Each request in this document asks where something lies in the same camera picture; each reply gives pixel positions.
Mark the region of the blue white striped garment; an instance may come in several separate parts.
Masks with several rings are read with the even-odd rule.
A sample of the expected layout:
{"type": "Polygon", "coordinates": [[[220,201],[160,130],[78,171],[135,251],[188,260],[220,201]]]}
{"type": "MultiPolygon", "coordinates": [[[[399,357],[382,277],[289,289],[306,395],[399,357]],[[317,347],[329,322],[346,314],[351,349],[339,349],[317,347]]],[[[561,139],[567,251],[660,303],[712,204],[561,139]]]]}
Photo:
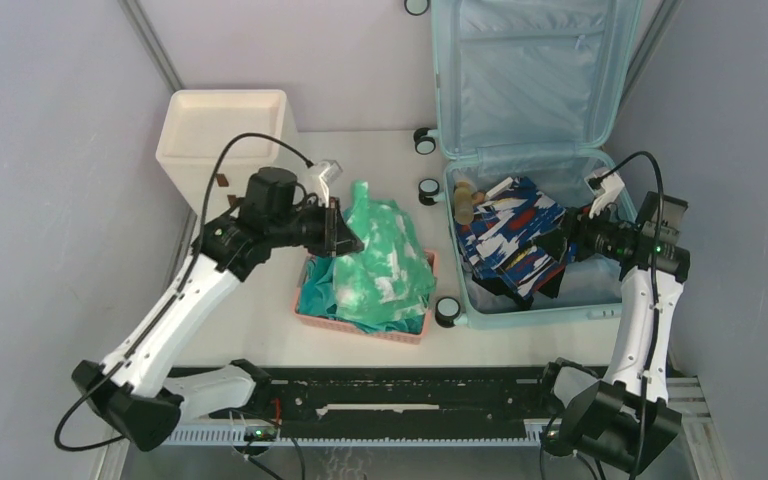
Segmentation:
{"type": "Polygon", "coordinates": [[[565,208],[526,176],[491,200],[473,205],[469,225],[455,224],[465,271],[481,289],[513,300],[523,309],[539,293],[556,298],[567,262],[559,264],[537,247],[537,238],[559,226],[565,208]]]}

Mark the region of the teal shirt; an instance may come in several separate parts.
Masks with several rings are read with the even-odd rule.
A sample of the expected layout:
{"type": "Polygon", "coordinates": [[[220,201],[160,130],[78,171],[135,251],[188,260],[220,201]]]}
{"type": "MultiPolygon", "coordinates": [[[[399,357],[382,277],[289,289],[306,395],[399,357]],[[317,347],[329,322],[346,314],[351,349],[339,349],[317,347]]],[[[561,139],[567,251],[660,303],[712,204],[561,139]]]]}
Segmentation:
{"type": "MultiPolygon", "coordinates": [[[[337,304],[335,297],[335,290],[333,287],[333,260],[330,258],[319,258],[319,261],[314,265],[313,270],[309,273],[310,277],[308,282],[303,286],[301,290],[301,304],[299,310],[306,315],[318,316],[318,317],[330,317],[342,319],[337,315],[337,304]]],[[[413,320],[413,318],[387,321],[380,326],[370,326],[364,323],[358,323],[360,328],[367,327],[372,331],[383,330],[385,325],[389,322],[398,322],[399,325],[396,329],[406,330],[406,327],[402,325],[402,322],[413,320]]]]}

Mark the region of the light blue ribbed suitcase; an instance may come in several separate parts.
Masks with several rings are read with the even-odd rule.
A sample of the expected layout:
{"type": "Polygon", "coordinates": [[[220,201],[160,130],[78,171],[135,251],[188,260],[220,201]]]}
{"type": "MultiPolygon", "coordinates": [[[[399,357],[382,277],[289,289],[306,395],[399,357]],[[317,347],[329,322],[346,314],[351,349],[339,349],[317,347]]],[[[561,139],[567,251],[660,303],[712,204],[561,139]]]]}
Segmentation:
{"type": "Polygon", "coordinates": [[[633,52],[639,1],[409,1],[428,15],[437,122],[417,129],[440,152],[440,179],[421,201],[453,207],[466,180],[487,190],[526,177],[564,207],[589,203],[586,179],[604,152],[633,52]]]}

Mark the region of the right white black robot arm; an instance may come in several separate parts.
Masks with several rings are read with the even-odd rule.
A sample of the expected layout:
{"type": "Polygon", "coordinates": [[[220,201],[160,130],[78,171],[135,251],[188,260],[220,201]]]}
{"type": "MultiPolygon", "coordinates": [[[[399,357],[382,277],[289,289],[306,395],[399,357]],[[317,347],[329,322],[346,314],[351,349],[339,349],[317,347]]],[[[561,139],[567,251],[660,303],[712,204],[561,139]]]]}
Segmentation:
{"type": "Polygon", "coordinates": [[[549,454],[583,453],[636,478],[676,439],[682,415],[669,405],[667,354],[672,318],[690,268],[678,246],[684,200],[650,191],[634,222],[607,211],[572,209],[550,240],[564,239],[583,258],[620,266],[621,318],[605,375],[578,388],[568,373],[582,366],[549,363],[539,406],[554,416],[541,435],[549,454]]]}

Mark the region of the green white patterned garment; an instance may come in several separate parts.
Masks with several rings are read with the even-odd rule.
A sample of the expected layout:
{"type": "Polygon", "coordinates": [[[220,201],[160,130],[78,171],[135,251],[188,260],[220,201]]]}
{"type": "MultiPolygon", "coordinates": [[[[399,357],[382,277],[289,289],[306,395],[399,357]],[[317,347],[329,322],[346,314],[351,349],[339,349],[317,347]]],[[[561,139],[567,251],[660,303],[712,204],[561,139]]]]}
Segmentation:
{"type": "Polygon", "coordinates": [[[333,262],[337,315],[370,326],[423,316],[436,278],[410,216],[394,200],[372,197],[366,181],[351,194],[347,224],[365,249],[333,262]]]}

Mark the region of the white three-drawer storage cabinet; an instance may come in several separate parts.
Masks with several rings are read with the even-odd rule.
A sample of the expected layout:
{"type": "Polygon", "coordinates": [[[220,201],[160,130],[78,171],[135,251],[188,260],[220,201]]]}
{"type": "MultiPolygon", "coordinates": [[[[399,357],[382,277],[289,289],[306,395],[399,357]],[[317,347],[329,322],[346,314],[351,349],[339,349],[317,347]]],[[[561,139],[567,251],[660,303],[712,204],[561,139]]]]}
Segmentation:
{"type": "MultiPolygon", "coordinates": [[[[230,140],[251,132],[302,149],[282,90],[180,90],[171,96],[156,159],[193,211],[200,214],[216,160],[230,140]]],[[[206,218],[217,217],[244,196],[249,177],[265,166],[285,168],[298,177],[305,170],[298,156],[269,140],[239,140],[213,180],[206,218]]]]}

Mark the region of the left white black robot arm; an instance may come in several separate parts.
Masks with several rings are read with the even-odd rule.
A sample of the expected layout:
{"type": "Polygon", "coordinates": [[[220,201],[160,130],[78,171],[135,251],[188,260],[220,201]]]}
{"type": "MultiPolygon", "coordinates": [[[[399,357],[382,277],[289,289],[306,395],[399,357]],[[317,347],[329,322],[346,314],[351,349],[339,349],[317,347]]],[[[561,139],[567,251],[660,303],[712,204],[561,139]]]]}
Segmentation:
{"type": "Polygon", "coordinates": [[[81,361],[72,380],[82,401],[141,451],[151,451],[182,421],[239,408],[265,414],[269,377],[247,360],[189,376],[170,372],[207,316],[275,249],[303,247],[317,257],[359,253],[363,242],[347,226],[329,188],[339,164],[321,161],[307,171],[302,199],[296,175],[263,167],[244,196],[201,227],[188,262],[135,330],[101,362],[81,361]]]}

